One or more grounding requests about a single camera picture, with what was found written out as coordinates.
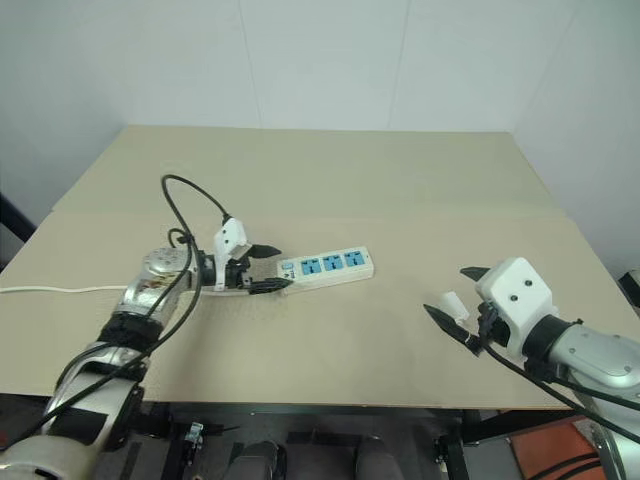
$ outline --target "beige tabletop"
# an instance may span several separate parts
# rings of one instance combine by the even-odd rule
[[[463,266],[528,258],[561,316],[640,338],[640,322],[508,134],[129,127],[0,277],[0,286],[126,285],[175,221],[165,173],[193,179],[286,256],[366,245],[366,281],[299,293],[203,297],[152,357],[147,400],[448,408],[558,403],[475,358],[422,303],[479,297]],[[175,197],[200,247],[219,213]],[[263,261],[262,271],[272,268]],[[50,395],[119,293],[0,295],[0,391]],[[189,299],[183,295],[182,304]]]

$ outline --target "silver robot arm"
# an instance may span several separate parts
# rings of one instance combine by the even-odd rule
[[[248,243],[242,223],[232,217],[225,219],[216,234],[213,254],[194,253],[188,271],[173,286],[186,266],[186,248],[151,252],[97,341],[60,376],[45,415],[158,341],[180,295],[194,288],[196,254],[201,255],[200,264],[204,267],[201,278],[209,290],[207,293],[229,295],[267,293],[289,285],[290,281],[279,278],[253,281],[248,274],[249,257],[266,258],[278,253],[274,247]],[[40,435],[12,445],[0,456],[0,475],[15,479],[37,479],[42,474],[47,478],[90,477],[100,452],[116,450],[125,444],[142,402],[144,389],[140,382],[148,368],[149,359],[145,358],[53,417],[43,425]]]
[[[616,399],[639,401],[640,344],[597,332],[582,321],[570,323],[558,318],[551,290],[526,259],[509,258],[491,269],[469,267],[461,273],[476,281],[476,292],[483,300],[480,330],[486,312],[497,312],[495,321],[488,327],[485,324],[489,331],[474,335],[446,312],[425,308],[442,330],[473,353],[479,354],[488,338],[505,347],[514,361],[526,360],[525,370],[534,376],[551,372],[551,377],[560,381]],[[640,435],[640,412],[593,395],[576,392],[576,396],[600,417]],[[607,478],[640,480],[640,445],[600,425],[594,428]]]
[[[191,287],[195,263],[167,292],[186,260],[186,249],[175,248],[155,250],[145,257],[142,271],[123,293],[97,341],[61,375],[45,414],[158,340],[178,297]],[[165,292],[164,300],[147,315]],[[42,478],[37,472],[53,478],[88,478],[100,452],[115,450],[126,442],[144,394],[139,383],[148,367],[145,359],[54,417],[42,427],[41,435],[13,445],[0,457],[0,471],[16,479]]]

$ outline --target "black cable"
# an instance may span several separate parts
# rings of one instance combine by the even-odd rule
[[[488,332],[491,329],[491,324],[497,318],[497,316],[498,316],[497,311],[495,309],[492,309],[490,312],[487,313],[486,317],[484,317],[484,318],[481,317],[481,320],[480,320],[480,328],[478,330],[478,332],[480,334],[480,342],[482,343],[482,347],[487,351],[487,353],[489,355],[491,355],[501,365],[507,367],[512,372],[517,373],[521,377],[529,380],[536,387],[538,387],[541,390],[543,390],[544,392],[548,393],[549,395],[551,395],[556,400],[559,400],[560,402],[564,403],[565,405],[571,407],[573,410],[575,410],[580,415],[583,415],[583,416],[593,420],[594,422],[599,423],[600,425],[602,425],[605,428],[608,428],[612,432],[616,432],[617,434],[622,435],[623,437],[626,437],[629,440],[631,440],[631,441],[633,441],[633,442],[635,442],[637,444],[640,444],[640,436],[638,436],[638,435],[636,435],[634,433],[631,433],[629,430],[626,430],[626,429],[616,425],[615,423],[610,422],[609,420],[605,419],[604,417],[601,417],[597,413],[594,413],[591,410],[583,407],[582,405],[574,402],[570,398],[566,397],[565,395],[563,395],[560,392],[556,391],[555,389],[551,388],[549,385],[547,385],[546,383],[544,383],[541,380],[537,379],[533,375],[530,375],[528,372],[525,372],[522,368],[518,367],[516,364],[514,364],[513,362],[507,360],[506,358],[501,356],[498,352],[496,352],[490,345]]]
[[[180,230],[179,228],[171,228],[169,229],[169,231],[167,232],[167,241],[169,242],[169,245],[171,245],[172,248],[177,248],[176,244],[173,243],[173,234],[174,233],[179,233],[181,236],[177,238],[178,243],[186,243],[187,239],[185,238],[185,233]]]
[[[563,387],[570,388],[571,390],[575,390],[576,392],[584,393],[585,395],[600,398],[607,402],[615,403],[616,405],[640,412],[640,403],[634,402],[633,400],[626,400],[624,398],[616,397],[615,395],[609,395],[608,393],[601,392],[600,390],[594,390],[593,388],[585,387],[560,377],[554,377],[553,382],[558,385],[562,385]]]
[[[181,182],[184,183],[185,185],[189,185],[191,188],[193,188],[194,190],[196,190],[197,192],[201,193],[202,195],[204,195],[205,197],[207,197],[211,202],[213,202],[213,204],[218,207],[220,209],[220,211],[222,212],[222,217],[223,217],[223,223],[227,220],[227,218],[231,217],[231,215],[229,215],[229,213],[227,212],[227,210],[222,206],[222,204],[220,202],[218,202],[215,198],[213,198],[213,196],[207,192],[205,189],[203,189],[202,187],[196,185],[195,183],[193,183],[191,180],[187,180],[184,177],[181,177],[179,175],[173,175],[173,174],[169,174],[169,175],[165,175],[162,177],[162,191],[165,194],[165,199],[167,198],[167,188],[166,188],[166,184],[167,184],[167,180],[175,180],[177,182]]]
[[[569,470],[567,473],[563,473],[558,478],[556,478],[556,480],[568,480],[569,478],[575,477],[579,473],[586,472],[587,470],[591,470],[593,468],[597,468],[600,465],[602,465],[600,463],[600,460],[596,460],[595,462],[585,463],[584,465],[580,465],[576,468]]]
[[[115,344],[113,343],[101,343],[100,345],[91,347],[88,350],[80,352],[78,355],[73,357],[73,359],[69,363],[67,363],[67,366],[64,367],[64,370],[62,370],[62,373],[58,377],[58,380],[56,381],[56,389],[60,386],[60,384],[62,383],[62,380],[64,380],[64,377],[67,376],[67,373],[69,373],[69,370],[71,370],[71,368],[73,368],[76,365],[76,363],[78,363],[80,360],[100,350],[104,350],[105,348],[114,347],[114,346]]]
[[[227,211],[224,209],[224,207],[215,198],[213,198],[208,192],[206,192],[205,190],[203,190],[201,187],[199,187],[195,183],[191,182],[190,180],[187,180],[185,178],[179,177],[177,175],[165,175],[165,176],[162,177],[162,180],[161,180],[162,193],[164,194],[165,200],[169,204],[169,207],[171,208],[171,211],[173,212],[173,214],[177,218],[178,222],[180,223],[180,226],[183,229],[183,232],[182,232],[184,234],[183,237],[186,239],[186,243],[187,243],[187,261],[185,262],[184,268],[180,271],[180,273],[176,276],[176,278],[171,282],[171,284],[167,287],[167,289],[164,292],[162,292],[162,294],[158,297],[156,302],[151,306],[149,311],[146,313],[145,317],[146,318],[150,318],[151,317],[151,315],[153,314],[155,309],[164,300],[166,295],[168,295],[169,292],[173,288],[175,288],[175,286],[178,284],[178,282],[180,282],[182,280],[182,278],[187,274],[187,272],[189,271],[189,267],[191,266],[191,260],[192,260],[194,254],[195,254],[195,259],[196,259],[196,269],[195,269],[195,271],[196,271],[196,283],[195,283],[195,288],[194,288],[194,294],[193,294],[193,297],[191,298],[191,301],[189,302],[189,305],[187,305],[187,308],[185,309],[184,313],[181,315],[180,319],[176,322],[176,324],[165,335],[163,335],[161,338],[159,338],[151,347],[147,348],[145,351],[143,351],[140,354],[138,354],[136,357],[134,357],[129,362],[127,362],[124,365],[116,368],[115,370],[113,370],[108,375],[104,376],[103,378],[101,378],[97,382],[89,385],[85,389],[83,389],[80,392],[78,392],[77,394],[73,395],[71,398],[69,398],[65,402],[63,402],[60,405],[58,405],[56,408],[54,408],[53,410],[48,412],[46,415],[44,415],[39,421],[37,421],[35,424],[33,424],[31,427],[29,427],[29,429],[27,429],[18,439],[14,440],[13,442],[8,444],[7,446],[3,447],[2,449],[0,449],[0,451],[7,450],[10,446],[14,445],[15,443],[19,442],[20,440],[35,434],[40,428],[42,428],[42,426],[46,425],[51,419],[53,419],[54,417],[60,415],[62,412],[67,410],[69,407],[71,407],[72,405],[74,405],[78,401],[82,400],[83,398],[87,397],[91,393],[95,392],[100,387],[102,387],[104,384],[109,382],[110,380],[112,380],[112,379],[116,378],[117,376],[121,375],[125,370],[128,370],[129,368],[141,363],[153,351],[155,351],[157,348],[159,348],[161,345],[163,345],[167,340],[169,340],[169,338],[171,338],[178,331],[178,329],[180,329],[180,327],[182,327],[182,325],[187,320],[187,318],[189,318],[189,315],[191,315],[191,313],[195,309],[195,306],[196,306],[196,304],[198,302],[198,299],[200,297],[200,293],[201,293],[201,290],[202,290],[202,271],[203,271],[204,265],[203,265],[203,262],[202,262],[202,257],[198,253],[198,245],[197,245],[197,242],[195,240],[195,237],[191,233],[191,229],[189,228],[187,222],[185,221],[184,217],[180,213],[180,210],[178,209],[178,207],[176,206],[175,202],[171,198],[171,194],[169,193],[169,190],[167,188],[167,181],[168,180],[177,180],[179,182],[185,183],[185,184],[191,186],[192,188],[194,188],[195,190],[197,190],[198,192],[200,192],[201,194],[203,194],[205,197],[207,197],[209,200],[211,200],[220,209],[220,211],[223,214],[223,218],[224,219],[230,217],[230,215],[227,213]]]
[[[558,470],[562,470],[564,467],[568,467],[569,465],[573,465],[574,463],[582,462],[584,460],[591,460],[592,458],[598,458],[598,454],[595,452],[585,453],[584,455],[577,455],[575,457],[568,458],[567,460],[563,460],[562,462],[558,462],[555,465],[542,470],[541,472],[536,473],[533,477],[530,477],[529,480],[540,480],[541,478],[546,477],[547,475],[551,475]]]

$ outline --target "orange object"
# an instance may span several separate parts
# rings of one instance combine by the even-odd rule
[[[571,457],[595,452],[591,444],[572,424],[544,428],[512,437],[511,445],[525,479]],[[555,480],[572,468],[594,460],[574,463],[545,477],[545,480]],[[602,467],[593,468],[573,478],[576,480],[606,480]]]

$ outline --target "power strip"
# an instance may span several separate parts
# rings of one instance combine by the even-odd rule
[[[278,277],[293,280],[283,293],[330,287],[373,277],[373,261],[366,247],[346,248],[278,262]]]

